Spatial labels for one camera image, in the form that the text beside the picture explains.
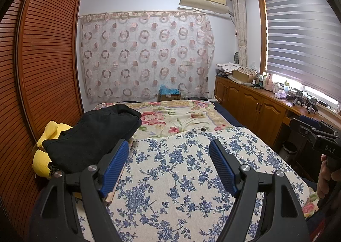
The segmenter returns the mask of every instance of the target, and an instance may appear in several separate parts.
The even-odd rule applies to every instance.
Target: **hand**
[[[335,172],[331,172],[327,167],[327,156],[321,155],[321,170],[318,174],[318,185],[317,185],[317,194],[321,199],[324,199],[325,195],[329,193],[329,180],[341,181],[341,169],[336,170]]]

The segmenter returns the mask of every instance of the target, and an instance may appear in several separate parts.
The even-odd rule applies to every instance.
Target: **finger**
[[[321,176],[321,173],[318,174],[318,186],[324,194],[328,194],[329,185],[327,181]]]
[[[330,180],[330,178],[331,178],[331,171],[330,171],[330,169],[327,167],[327,160],[325,160],[325,161],[322,162],[320,174],[321,174],[321,176],[322,176],[325,180],[327,180],[327,181]]]
[[[319,186],[317,186],[316,192],[317,192],[318,197],[319,197],[320,199],[324,199],[324,197],[325,197],[326,194],[324,194],[324,193],[321,191],[321,189],[320,189]]]
[[[331,179],[333,181],[341,181],[341,169],[336,170],[335,172],[332,172]]]

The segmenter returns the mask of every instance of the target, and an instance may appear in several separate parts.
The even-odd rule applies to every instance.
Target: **window frame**
[[[260,9],[260,28],[261,28],[261,52],[260,52],[260,69],[259,73],[265,72],[266,53],[267,53],[267,37],[266,37],[266,10],[265,0],[258,0]]]

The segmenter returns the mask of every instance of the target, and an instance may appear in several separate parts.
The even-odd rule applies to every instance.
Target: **cardboard box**
[[[232,77],[242,81],[243,83],[245,82],[252,83],[252,81],[256,79],[255,75],[244,74],[244,73],[238,72],[237,70],[233,71]]]
[[[180,100],[181,94],[159,95],[159,97],[160,97],[159,101],[174,101],[174,100]]]

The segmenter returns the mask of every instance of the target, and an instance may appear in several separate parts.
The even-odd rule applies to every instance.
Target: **wooden countertop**
[[[310,117],[310,118],[314,118],[316,120],[319,120],[319,121],[325,121],[326,123],[329,123],[339,129],[341,129],[341,118],[338,118],[340,116],[338,116],[337,114],[333,115],[331,114],[329,111],[327,110],[324,110],[322,107],[318,107],[318,111],[316,113],[310,113],[308,114],[308,111],[306,108],[302,107],[300,104],[296,104],[294,106],[293,104],[293,101],[292,100],[286,100],[286,99],[278,99],[275,97],[275,94],[271,91],[267,91],[265,89],[259,89],[259,88],[254,88],[254,87],[251,87],[251,86],[245,86],[245,85],[241,85],[241,84],[238,84],[228,78],[225,78],[225,77],[218,77],[216,76],[216,78],[219,78],[219,79],[223,79],[223,80],[226,80],[228,82],[231,82],[235,85],[240,85],[241,87],[243,87],[245,90],[249,90],[249,91],[252,91],[253,93],[255,94],[258,94],[266,99],[269,99],[281,106],[283,106],[284,108],[286,108],[287,110],[295,113],[296,115],[304,115],[304,116],[307,116],[307,117]]]

